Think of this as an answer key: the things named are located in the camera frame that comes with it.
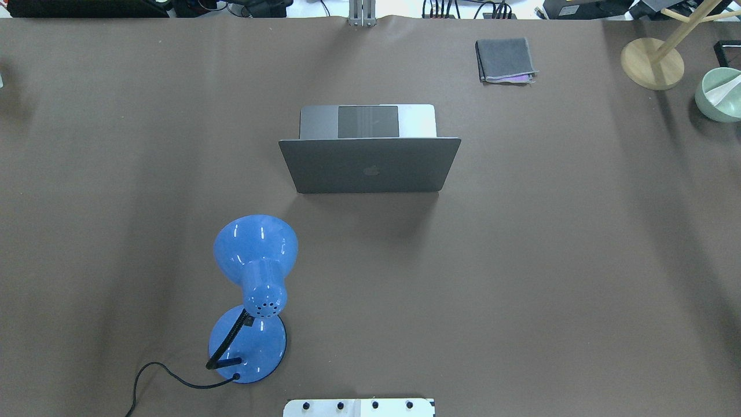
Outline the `grey laptop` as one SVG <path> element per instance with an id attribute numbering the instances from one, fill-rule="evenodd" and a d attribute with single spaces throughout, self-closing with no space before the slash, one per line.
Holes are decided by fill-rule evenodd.
<path id="1" fill-rule="evenodd" d="M 307 105 L 278 143 L 299 193 L 439 192 L 460 145 L 431 104 Z"/>

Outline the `blue desk lamp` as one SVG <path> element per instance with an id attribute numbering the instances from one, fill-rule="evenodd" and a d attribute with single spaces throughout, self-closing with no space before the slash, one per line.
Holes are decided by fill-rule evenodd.
<path id="1" fill-rule="evenodd" d="M 285 279 L 298 256 L 298 239 L 278 217 L 254 214 L 225 225 L 213 252 L 243 300 L 212 328 L 206 367 L 230 382 L 259 382 L 280 365 L 288 345 L 280 313 L 288 303 Z"/>

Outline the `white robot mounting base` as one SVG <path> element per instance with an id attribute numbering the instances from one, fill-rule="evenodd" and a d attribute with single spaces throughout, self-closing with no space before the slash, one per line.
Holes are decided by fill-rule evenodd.
<path id="1" fill-rule="evenodd" d="M 332 398 L 296 399 L 286 403 L 283 416 L 435 416 L 433 399 Z"/>

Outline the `folded grey cloth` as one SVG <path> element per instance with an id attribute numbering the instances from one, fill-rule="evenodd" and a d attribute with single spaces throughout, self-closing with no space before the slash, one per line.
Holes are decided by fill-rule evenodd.
<path id="1" fill-rule="evenodd" d="M 530 55 L 529 40 L 478 39 L 475 42 L 479 79 L 484 83 L 525 85 L 538 72 Z"/>

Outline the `wooden cup tree stand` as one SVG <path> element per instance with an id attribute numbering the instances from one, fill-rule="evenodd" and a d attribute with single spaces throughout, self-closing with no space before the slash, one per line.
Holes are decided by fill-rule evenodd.
<path id="1" fill-rule="evenodd" d="M 740 15 L 740 10 L 711 15 L 720 1 L 704 1 L 690 16 L 685 17 L 669 9 L 660 12 L 676 19 L 682 24 L 675 29 L 669 39 L 641 38 L 629 42 L 622 48 L 620 64 L 627 76 L 641 87 L 651 90 L 669 90 L 683 78 L 684 61 L 676 47 L 691 31 L 702 22 L 727 19 Z"/>

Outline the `white ceramic spoon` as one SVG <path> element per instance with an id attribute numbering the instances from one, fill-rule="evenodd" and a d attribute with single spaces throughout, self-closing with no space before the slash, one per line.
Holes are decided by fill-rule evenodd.
<path id="1" fill-rule="evenodd" d="M 717 107 L 728 95 L 741 83 L 741 74 L 736 75 L 733 79 L 719 85 L 706 93 L 707 100 L 712 106 Z"/>

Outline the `mint green bowl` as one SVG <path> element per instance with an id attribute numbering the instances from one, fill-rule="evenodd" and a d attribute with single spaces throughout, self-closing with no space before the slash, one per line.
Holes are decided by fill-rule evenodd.
<path id="1" fill-rule="evenodd" d="M 740 71 L 734 68 L 714 68 L 707 71 L 696 88 L 694 100 L 697 108 L 716 122 L 740 121 L 740 87 L 735 85 L 722 100 L 715 98 L 712 90 L 739 80 Z"/>

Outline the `aluminium frame post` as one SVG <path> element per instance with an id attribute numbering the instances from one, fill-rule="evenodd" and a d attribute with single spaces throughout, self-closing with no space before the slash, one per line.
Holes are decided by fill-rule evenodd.
<path id="1" fill-rule="evenodd" d="M 347 21 L 350 27 L 376 26 L 376 1 L 349 0 L 349 17 Z"/>

